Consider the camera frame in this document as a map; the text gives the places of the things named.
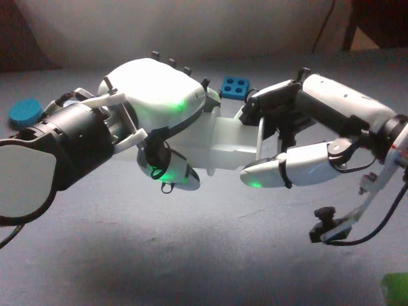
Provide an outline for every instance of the blue toy brick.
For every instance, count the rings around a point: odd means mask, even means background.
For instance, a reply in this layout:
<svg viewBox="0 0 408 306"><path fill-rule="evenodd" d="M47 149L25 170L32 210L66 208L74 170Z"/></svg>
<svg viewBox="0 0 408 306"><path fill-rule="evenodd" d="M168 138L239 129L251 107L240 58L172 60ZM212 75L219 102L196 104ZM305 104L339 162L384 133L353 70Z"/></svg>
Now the blue toy brick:
<svg viewBox="0 0 408 306"><path fill-rule="evenodd" d="M227 76L222 84L222 97L234 100L244 100L247 94L249 80L246 78L237 78L235 76Z"/></svg>
<svg viewBox="0 0 408 306"><path fill-rule="evenodd" d="M35 99L25 99L16 103L10 110L10 123L17 129L26 128L37 122L43 114L41 105Z"/></svg>

